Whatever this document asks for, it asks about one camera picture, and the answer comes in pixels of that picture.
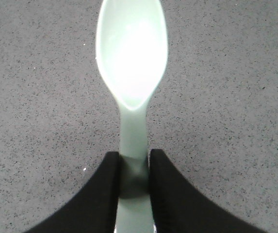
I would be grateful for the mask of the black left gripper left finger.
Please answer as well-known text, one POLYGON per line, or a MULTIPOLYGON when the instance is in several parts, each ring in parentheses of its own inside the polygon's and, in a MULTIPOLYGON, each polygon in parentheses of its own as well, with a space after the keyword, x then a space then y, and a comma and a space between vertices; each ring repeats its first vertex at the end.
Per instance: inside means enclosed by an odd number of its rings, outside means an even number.
POLYGON ((105 154, 81 190, 28 233, 113 233, 119 196, 120 157, 105 154))

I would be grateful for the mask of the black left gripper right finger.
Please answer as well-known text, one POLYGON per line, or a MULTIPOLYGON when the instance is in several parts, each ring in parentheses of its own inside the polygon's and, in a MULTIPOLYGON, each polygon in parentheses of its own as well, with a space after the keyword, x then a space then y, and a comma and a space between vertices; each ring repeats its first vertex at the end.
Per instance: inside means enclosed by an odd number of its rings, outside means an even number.
POLYGON ((161 149, 150 153, 149 189, 159 233, 261 233, 191 185, 161 149))

